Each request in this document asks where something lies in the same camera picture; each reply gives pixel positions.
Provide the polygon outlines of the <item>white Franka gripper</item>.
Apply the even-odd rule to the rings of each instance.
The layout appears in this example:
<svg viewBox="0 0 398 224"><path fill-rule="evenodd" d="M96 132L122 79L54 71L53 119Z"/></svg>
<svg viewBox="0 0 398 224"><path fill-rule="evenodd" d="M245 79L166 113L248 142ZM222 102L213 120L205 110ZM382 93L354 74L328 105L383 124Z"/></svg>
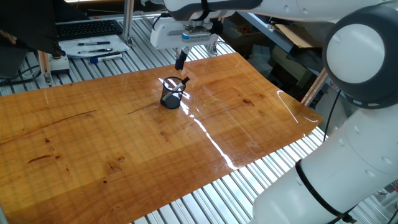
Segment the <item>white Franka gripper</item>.
<svg viewBox="0 0 398 224"><path fill-rule="evenodd" d="M158 17L150 35L151 44L158 50L175 48L175 69L182 70L190 47L208 45L220 34L219 20L176 21L172 17Z"/></svg>

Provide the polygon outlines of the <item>person's bare hand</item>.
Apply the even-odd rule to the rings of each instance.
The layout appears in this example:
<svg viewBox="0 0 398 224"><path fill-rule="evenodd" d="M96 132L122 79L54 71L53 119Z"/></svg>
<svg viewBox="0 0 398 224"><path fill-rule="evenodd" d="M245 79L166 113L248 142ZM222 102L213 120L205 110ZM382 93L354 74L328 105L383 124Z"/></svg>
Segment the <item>person's bare hand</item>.
<svg viewBox="0 0 398 224"><path fill-rule="evenodd" d="M7 32L4 32L4 31L2 31L2 30L0 30L0 34L1 34L3 37L5 37L10 43L16 44L17 38L14 37L13 35L11 35L11 34L9 34L9 33L7 33Z"/></svg>

